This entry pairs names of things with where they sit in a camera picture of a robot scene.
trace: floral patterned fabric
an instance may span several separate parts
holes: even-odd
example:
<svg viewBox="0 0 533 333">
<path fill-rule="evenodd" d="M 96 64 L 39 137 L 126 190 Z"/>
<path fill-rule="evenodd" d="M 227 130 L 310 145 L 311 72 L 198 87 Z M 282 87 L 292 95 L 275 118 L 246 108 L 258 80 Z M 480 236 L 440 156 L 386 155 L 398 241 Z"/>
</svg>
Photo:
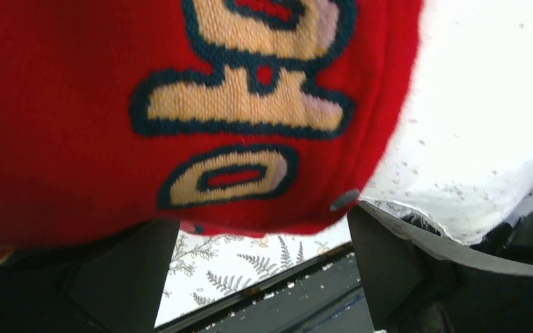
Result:
<svg viewBox="0 0 533 333">
<path fill-rule="evenodd" d="M 184 225 L 178 235 L 157 326 L 350 241 L 346 219 L 312 236 L 192 234 L 199 231 Z"/>
</svg>

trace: red fabric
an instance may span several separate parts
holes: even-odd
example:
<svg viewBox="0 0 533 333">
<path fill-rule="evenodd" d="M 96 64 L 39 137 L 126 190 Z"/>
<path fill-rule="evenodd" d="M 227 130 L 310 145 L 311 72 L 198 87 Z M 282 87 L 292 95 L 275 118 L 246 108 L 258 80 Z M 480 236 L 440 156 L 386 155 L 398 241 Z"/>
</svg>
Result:
<svg viewBox="0 0 533 333">
<path fill-rule="evenodd" d="M 362 189 L 384 153 L 409 85 L 420 10 L 421 0 L 357 0 L 348 47 L 317 77 L 356 105 L 334 139 L 145 138 L 129 116 L 141 81 L 165 69 L 212 71 L 189 43 L 181 1 L 0 0 L 0 245 L 93 241 L 159 216 L 202 223 L 207 233 L 324 229 L 350 208 L 331 212 L 330 204 Z M 300 162 L 289 190 L 157 208 L 159 186 L 178 165 L 240 142 L 293 146 Z"/>
</svg>

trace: embroidered lettering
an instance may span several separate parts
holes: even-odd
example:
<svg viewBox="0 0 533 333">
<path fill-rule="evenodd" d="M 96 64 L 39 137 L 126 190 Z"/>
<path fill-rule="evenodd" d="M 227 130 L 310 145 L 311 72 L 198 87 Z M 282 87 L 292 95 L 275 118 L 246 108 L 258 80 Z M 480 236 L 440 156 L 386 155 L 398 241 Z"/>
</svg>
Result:
<svg viewBox="0 0 533 333">
<path fill-rule="evenodd" d="M 167 70 L 135 93 L 141 135 L 238 133 L 332 139 L 348 126 L 350 98 L 316 85 L 317 72 L 340 55 L 356 16 L 354 1 L 272 1 L 283 20 L 235 0 L 184 0 L 189 39 L 210 75 Z M 273 75 L 267 85 L 259 68 Z"/>
<path fill-rule="evenodd" d="M 179 166 L 163 184 L 159 208 L 281 195 L 297 176 L 297 161 L 294 149 L 275 144 L 227 146 L 198 155 Z"/>
<path fill-rule="evenodd" d="M 355 0 L 183 0 L 189 42 L 212 73 L 168 69 L 135 90 L 134 131 L 333 139 L 354 103 L 316 76 L 352 37 Z M 290 146 L 227 146 L 193 157 L 158 193 L 168 210 L 284 194 L 298 170 Z"/>
</svg>

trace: red cap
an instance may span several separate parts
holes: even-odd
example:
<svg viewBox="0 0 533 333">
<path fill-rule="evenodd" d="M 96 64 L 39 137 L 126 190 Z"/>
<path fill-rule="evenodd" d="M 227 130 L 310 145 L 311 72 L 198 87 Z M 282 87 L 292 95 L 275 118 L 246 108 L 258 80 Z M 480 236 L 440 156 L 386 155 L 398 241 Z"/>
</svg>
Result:
<svg viewBox="0 0 533 333">
<path fill-rule="evenodd" d="M 160 216 L 322 230 L 384 153 L 420 10 L 0 0 L 0 244 L 74 244 Z"/>
</svg>

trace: white fuzzy material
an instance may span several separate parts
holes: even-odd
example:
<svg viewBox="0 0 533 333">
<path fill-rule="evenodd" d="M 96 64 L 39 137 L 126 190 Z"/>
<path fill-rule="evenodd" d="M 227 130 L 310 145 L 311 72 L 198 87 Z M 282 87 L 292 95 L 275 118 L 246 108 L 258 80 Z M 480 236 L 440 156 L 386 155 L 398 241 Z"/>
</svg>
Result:
<svg viewBox="0 0 533 333">
<path fill-rule="evenodd" d="M 396 133 L 362 192 L 462 244 L 533 186 L 533 0 L 427 0 Z"/>
</svg>

